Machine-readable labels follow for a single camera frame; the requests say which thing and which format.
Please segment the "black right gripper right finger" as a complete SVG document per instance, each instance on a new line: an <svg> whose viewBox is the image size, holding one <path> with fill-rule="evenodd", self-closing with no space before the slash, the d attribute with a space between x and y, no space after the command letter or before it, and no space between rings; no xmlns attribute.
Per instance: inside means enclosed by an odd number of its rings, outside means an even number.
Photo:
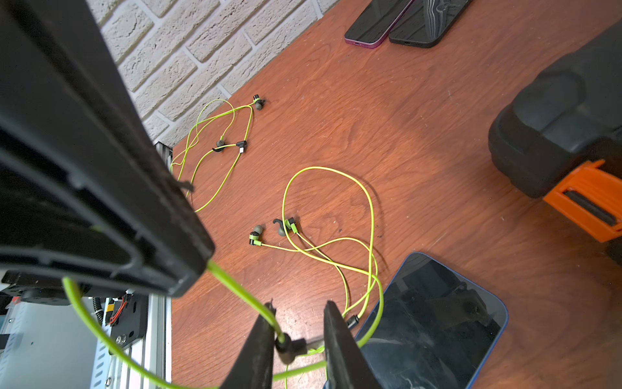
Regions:
<svg viewBox="0 0 622 389"><path fill-rule="evenodd" d="M324 308L327 388L381 388L333 301Z"/></svg>

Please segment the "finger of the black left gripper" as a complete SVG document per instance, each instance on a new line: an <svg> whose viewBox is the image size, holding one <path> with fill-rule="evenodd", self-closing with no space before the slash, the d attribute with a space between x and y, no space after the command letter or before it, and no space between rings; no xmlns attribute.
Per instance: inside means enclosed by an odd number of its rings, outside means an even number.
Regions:
<svg viewBox="0 0 622 389"><path fill-rule="evenodd" d="M84 1L1 4L1 267L183 296L215 247Z"/></svg>

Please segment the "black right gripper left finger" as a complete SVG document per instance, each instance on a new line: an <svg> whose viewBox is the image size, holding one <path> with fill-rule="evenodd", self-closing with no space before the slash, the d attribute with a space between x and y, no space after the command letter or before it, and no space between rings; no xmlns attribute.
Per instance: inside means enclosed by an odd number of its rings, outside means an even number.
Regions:
<svg viewBox="0 0 622 389"><path fill-rule="evenodd" d="M233 368L220 388L270 389L273 381L274 352L275 329L259 315Z"/></svg>

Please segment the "blue-edged smartphone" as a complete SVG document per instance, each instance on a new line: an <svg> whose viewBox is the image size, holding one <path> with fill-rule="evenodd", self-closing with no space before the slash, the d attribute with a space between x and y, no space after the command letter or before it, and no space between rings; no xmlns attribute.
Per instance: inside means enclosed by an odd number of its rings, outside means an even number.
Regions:
<svg viewBox="0 0 622 389"><path fill-rule="evenodd" d="M362 348L384 388L471 388L509 322L494 294L431 256L410 254L374 308Z"/></svg>

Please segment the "black smartphone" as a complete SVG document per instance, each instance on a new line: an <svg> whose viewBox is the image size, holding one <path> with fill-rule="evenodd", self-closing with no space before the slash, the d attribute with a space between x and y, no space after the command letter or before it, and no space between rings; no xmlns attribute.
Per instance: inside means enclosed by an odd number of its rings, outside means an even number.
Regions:
<svg viewBox="0 0 622 389"><path fill-rule="evenodd" d="M471 0L414 1L389 34L393 44L417 48L437 45L471 5Z"/></svg>

